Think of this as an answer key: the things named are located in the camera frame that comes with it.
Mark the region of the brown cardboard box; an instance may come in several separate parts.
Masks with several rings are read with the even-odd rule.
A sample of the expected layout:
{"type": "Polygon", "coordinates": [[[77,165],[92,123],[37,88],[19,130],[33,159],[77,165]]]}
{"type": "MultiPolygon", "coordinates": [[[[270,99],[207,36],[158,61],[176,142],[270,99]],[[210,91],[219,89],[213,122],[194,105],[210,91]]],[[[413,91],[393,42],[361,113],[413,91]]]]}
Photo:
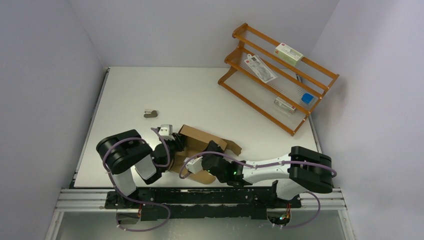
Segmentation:
{"type": "MultiPolygon", "coordinates": [[[[204,152],[208,146],[209,141],[214,141],[217,143],[224,150],[224,153],[231,151],[236,156],[239,156],[242,152],[242,147],[240,147],[236,142],[213,135],[186,124],[180,128],[178,134],[185,136],[185,149],[184,151],[176,152],[174,154],[174,161],[170,167],[170,171],[181,174],[182,176],[185,176],[189,173],[186,167],[183,167],[183,163],[185,162],[186,158],[198,158],[202,157],[204,154],[211,154],[212,151],[204,152]]],[[[247,185],[242,177],[243,167],[236,163],[230,164],[230,179],[228,182],[221,183],[232,187],[242,187],[247,185]]],[[[191,173],[188,178],[197,183],[205,185],[210,185],[216,180],[219,182],[219,180],[214,175],[210,174],[204,169],[196,174],[191,173]]]]}

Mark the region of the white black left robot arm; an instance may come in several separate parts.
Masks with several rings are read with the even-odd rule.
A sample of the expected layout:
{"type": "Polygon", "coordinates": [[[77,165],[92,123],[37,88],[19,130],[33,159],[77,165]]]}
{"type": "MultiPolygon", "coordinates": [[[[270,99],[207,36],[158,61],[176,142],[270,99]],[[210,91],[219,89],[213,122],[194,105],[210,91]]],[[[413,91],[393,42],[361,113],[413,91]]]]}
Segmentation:
{"type": "Polygon", "coordinates": [[[134,207],[138,201],[146,201],[138,190],[132,168],[146,185],[156,182],[162,173],[173,166],[176,153],[185,149],[186,137],[180,133],[166,133],[165,127],[153,128],[160,144],[151,148],[137,130],[131,129],[102,139],[96,151],[103,166],[120,190],[118,201],[126,208],[134,207]]]}

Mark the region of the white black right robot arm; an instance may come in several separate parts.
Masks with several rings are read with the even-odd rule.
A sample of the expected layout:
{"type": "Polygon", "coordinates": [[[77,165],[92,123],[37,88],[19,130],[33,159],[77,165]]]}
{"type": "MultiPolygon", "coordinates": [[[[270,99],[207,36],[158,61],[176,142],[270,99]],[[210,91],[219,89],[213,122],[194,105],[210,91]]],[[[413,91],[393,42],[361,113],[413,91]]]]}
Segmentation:
{"type": "Polygon", "coordinates": [[[271,181],[275,190],[269,199],[275,207],[305,192],[331,193],[336,175],[329,156],[302,146],[293,146],[289,153],[269,160],[241,161],[224,154],[211,141],[200,159],[203,170],[234,188],[271,181]]]}

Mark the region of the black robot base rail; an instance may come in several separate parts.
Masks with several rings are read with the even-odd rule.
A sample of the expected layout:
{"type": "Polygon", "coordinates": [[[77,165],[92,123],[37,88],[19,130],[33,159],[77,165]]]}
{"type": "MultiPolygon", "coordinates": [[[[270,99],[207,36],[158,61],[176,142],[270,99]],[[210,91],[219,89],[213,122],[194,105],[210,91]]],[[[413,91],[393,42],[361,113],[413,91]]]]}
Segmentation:
{"type": "Polygon", "coordinates": [[[266,220],[268,210],[299,209],[300,196],[290,200],[277,197],[274,186],[265,187],[196,187],[138,188],[138,202],[123,198],[116,191],[106,195],[104,208],[117,210],[122,219],[130,214],[140,221],[203,218],[250,218],[266,220]]]}

